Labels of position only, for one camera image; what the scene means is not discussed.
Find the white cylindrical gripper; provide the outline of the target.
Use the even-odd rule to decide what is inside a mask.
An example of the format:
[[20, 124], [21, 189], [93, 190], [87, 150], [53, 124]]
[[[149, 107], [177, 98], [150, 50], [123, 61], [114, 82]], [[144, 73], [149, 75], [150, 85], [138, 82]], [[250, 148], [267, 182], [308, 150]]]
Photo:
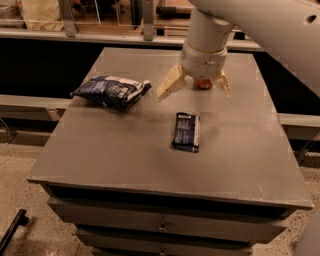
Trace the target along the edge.
[[226, 95], [231, 94], [231, 87], [224, 73], [223, 67], [227, 56], [227, 49], [218, 52], [202, 52], [193, 49], [187, 43], [183, 44], [180, 64], [174, 65], [157, 88], [157, 97], [164, 100], [185, 86], [185, 76], [196, 80], [213, 79], [213, 84], [219, 86]]

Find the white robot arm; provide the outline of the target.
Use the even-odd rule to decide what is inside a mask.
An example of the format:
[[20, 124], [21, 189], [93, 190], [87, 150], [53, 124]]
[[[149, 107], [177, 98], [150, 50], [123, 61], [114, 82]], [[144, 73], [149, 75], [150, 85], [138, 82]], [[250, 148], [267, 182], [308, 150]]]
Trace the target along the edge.
[[231, 91], [224, 73], [227, 40], [238, 27], [320, 95], [320, 8], [306, 0], [189, 0], [193, 5], [179, 63], [157, 89], [164, 99], [194, 79], [201, 89]]

